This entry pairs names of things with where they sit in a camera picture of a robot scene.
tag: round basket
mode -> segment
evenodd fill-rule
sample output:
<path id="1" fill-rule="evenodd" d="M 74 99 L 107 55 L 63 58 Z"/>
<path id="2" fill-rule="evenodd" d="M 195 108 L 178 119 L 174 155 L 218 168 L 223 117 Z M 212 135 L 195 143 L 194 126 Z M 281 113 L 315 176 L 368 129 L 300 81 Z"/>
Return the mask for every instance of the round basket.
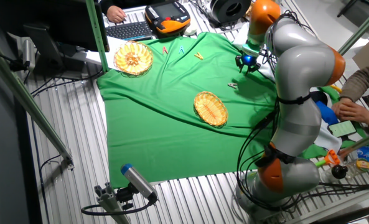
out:
<path id="1" fill-rule="evenodd" d="M 194 99 L 194 107 L 201 119 L 212 126 L 222 126 L 227 122 L 227 109 L 213 93 L 208 91 L 198 93 Z"/>
<path id="2" fill-rule="evenodd" d="M 131 75 L 143 75 L 152 65 L 151 49 L 140 42 L 128 41 L 114 54 L 114 65 L 118 70 Z"/>

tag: green metal pole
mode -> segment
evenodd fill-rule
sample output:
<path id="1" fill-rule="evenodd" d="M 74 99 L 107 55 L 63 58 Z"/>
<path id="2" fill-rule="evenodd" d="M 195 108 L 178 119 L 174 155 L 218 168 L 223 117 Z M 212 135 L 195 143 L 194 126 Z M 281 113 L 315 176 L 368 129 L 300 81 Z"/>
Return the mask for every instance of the green metal pole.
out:
<path id="1" fill-rule="evenodd" d="M 360 26 L 358 31 L 354 33 L 343 46 L 338 50 L 338 53 L 344 55 L 358 40 L 359 38 L 369 29 L 369 18 Z"/>
<path id="2" fill-rule="evenodd" d="M 43 114 L 42 110 L 37 106 L 33 97 L 28 92 L 27 88 L 21 81 L 21 79 L 13 72 L 10 71 L 7 62 L 0 57 L 0 77 L 5 84 L 10 88 L 13 95 L 18 99 L 20 104 L 29 113 L 31 118 L 36 122 L 39 128 L 43 131 L 49 141 L 58 150 L 62 157 L 66 160 L 68 167 L 73 168 L 73 160 L 71 154 L 67 151 L 64 143 L 61 141 L 58 134 L 55 132 L 52 125 L 47 121 L 47 118 Z"/>
<path id="3" fill-rule="evenodd" d="M 103 67 L 104 72 L 108 72 L 110 69 L 108 68 L 107 58 L 105 57 L 104 43 L 103 38 L 101 36 L 100 25 L 97 19 L 97 13 L 95 8 L 94 0 L 86 0 L 87 11 L 89 12 L 91 27 L 93 28 L 93 33 L 95 35 L 97 50 L 100 54 L 101 65 Z"/>
<path id="4" fill-rule="evenodd" d="M 367 144 L 369 144 L 369 135 L 363 139 L 358 140 L 356 143 L 354 143 L 353 145 L 345 148 L 345 149 L 341 149 L 339 151 L 339 155 L 341 156 L 342 159 L 344 159 L 347 155 L 349 155 L 351 152 L 353 152 L 356 149 L 360 149 L 363 146 L 366 146 Z"/>

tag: desk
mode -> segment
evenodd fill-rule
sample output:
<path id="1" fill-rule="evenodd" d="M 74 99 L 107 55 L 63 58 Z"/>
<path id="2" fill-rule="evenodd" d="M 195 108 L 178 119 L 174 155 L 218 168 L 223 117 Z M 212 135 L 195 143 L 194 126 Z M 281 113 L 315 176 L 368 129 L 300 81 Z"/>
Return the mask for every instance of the desk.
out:
<path id="1" fill-rule="evenodd" d="M 296 11 L 301 22 L 308 24 L 292 0 L 284 0 L 282 4 Z M 198 26 L 197 34 L 216 32 L 233 40 L 238 33 L 237 30 L 221 32 L 210 27 L 192 6 L 188 4 L 185 6 Z M 144 19 L 142 11 L 130 9 L 126 14 L 128 15 L 126 22 Z M 336 85 L 342 87 L 345 78 L 342 77 Z M 36 79 L 28 84 L 30 91 L 44 82 L 39 77 Z M 49 85 L 55 83 L 63 83 L 63 80 L 56 79 Z M 114 223 L 110 217 L 91 217 L 80 213 L 81 207 L 96 204 L 93 187 L 103 186 L 109 179 L 105 109 L 97 85 L 95 82 L 62 85 L 57 89 L 43 92 L 35 100 L 75 158 L 75 168 L 72 171 L 59 167 L 59 158 L 55 160 L 57 162 L 51 162 L 43 169 L 50 222 Z M 39 162 L 42 163 L 56 156 L 57 151 L 43 133 L 37 126 L 33 128 L 34 131 L 30 134 L 32 150 L 36 155 L 35 146 L 39 148 Z M 32 130 L 31 122 L 29 122 L 29 129 Z M 369 184 L 369 173 L 359 175 L 355 178 L 355 182 Z M 249 223 L 249 216 L 239 208 L 233 198 L 235 186 L 234 173 L 161 182 L 155 185 L 160 200 L 157 206 L 131 214 L 129 218 L 132 223 Z M 39 195 L 42 216 L 46 220 L 41 193 Z M 334 195 L 308 199 L 301 202 L 294 213 L 283 213 L 283 218 L 286 223 L 311 223 L 367 198 L 369 198 L 369 191 L 347 197 Z M 146 202 L 141 195 L 136 195 L 132 203 L 139 208 Z M 269 218 L 267 222 L 277 223 L 278 218 Z"/>

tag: smartphone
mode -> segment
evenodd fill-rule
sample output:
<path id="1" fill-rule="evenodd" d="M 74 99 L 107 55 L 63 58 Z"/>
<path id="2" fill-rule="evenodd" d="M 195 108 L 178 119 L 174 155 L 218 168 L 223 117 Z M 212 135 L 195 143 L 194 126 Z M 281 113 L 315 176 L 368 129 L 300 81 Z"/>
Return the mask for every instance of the smartphone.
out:
<path id="1" fill-rule="evenodd" d="M 356 133 L 356 129 L 354 128 L 351 121 L 344 121 L 341 123 L 330 125 L 328 126 L 328 130 L 332 133 L 333 136 L 337 138 Z"/>

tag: yellow object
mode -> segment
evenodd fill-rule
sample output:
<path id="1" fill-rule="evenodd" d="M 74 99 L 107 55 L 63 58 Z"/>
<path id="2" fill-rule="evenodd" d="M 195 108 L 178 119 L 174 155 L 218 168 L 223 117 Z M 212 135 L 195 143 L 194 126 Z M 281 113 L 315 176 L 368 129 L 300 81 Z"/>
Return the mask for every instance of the yellow object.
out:
<path id="1" fill-rule="evenodd" d="M 338 91 L 338 93 L 342 93 L 342 90 L 341 90 L 339 87 L 334 86 L 334 85 L 331 85 L 331 87 L 332 87 L 334 90 Z"/>
<path id="2" fill-rule="evenodd" d="M 369 162 L 368 162 L 368 161 L 364 161 L 364 160 L 361 160 L 361 159 L 357 159 L 356 166 L 357 166 L 357 168 L 359 168 L 359 169 L 366 169 L 366 170 L 369 170 Z"/>
<path id="3" fill-rule="evenodd" d="M 197 58 L 203 60 L 203 56 L 199 52 L 197 52 L 197 54 L 195 54 L 194 56 L 196 56 Z"/>
<path id="4" fill-rule="evenodd" d="M 114 54 L 114 65 L 118 70 L 131 75 L 144 75 L 151 67 L 151 49 L 140 42 L 129 41 Z"/>
<path id="5" fill-rule="evenodd" d="M 227 109 L 213 93 L 208 91 L 198 93 L 194 99 L 194 107 L 201 119 L 212 126 L 222 126 L 227 122 Z"/>

